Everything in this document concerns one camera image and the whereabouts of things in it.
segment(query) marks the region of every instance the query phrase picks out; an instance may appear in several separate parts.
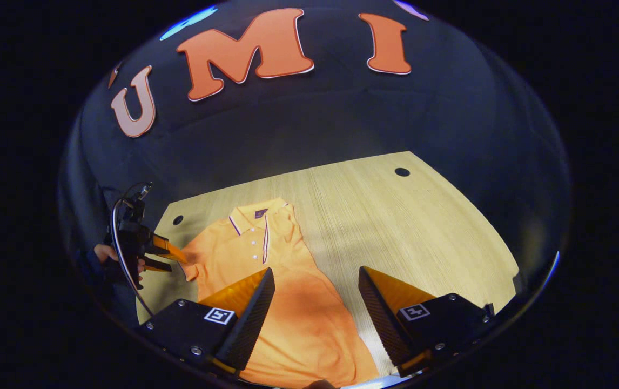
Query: human hand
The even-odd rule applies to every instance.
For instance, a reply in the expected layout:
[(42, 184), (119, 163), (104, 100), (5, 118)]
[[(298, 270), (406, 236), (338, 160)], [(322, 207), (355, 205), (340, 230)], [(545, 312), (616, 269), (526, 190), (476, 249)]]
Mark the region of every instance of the human hand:
[[(113, 249), (110, 246), (106, 246), (105, 244), (97, 244), (94, 247), (94, 253), (98, 257), (98, 261), (100, 262), (100, 264), (104, 264), (108, 258), (112, 258), (112, 260), (114, 261), (119, 261), (119, 259), (117, 259), (117, 253), (115, 253), (115, 249)], [(146, 263), (144, 262), (143, 259), (140, 259), (139, 263), (137, 264), (138, 273), (141, 273), (142, 271), (146, 270), (144, 265), (146, 265)]]
[(329, 384), (329, 381), (320, 379), (319, 381), (312, 382), (309, 386), (305, 386), (302, 389), (336, 389), (336, 387)]

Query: letter m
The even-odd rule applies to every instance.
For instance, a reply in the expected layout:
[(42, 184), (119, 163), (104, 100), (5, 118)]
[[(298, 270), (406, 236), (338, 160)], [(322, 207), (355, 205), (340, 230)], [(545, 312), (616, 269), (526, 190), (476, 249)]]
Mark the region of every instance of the letter m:
[(242, 84), (247, 79), (257, 49), (261, 64), (256, 74), (262, 78), (289, 76), (314, 69), (314, 62), (302, 54), (297, 20), (305, 12), (296, 8), (272, 10), (258, 15), (239, 40), (218, 30), (197, 34), (178, 46), (184, 52), (192, 79), (188, 93), (199, 101), (223, 90), (223, 80), (214, 78), (211, 64), (228, 78)]

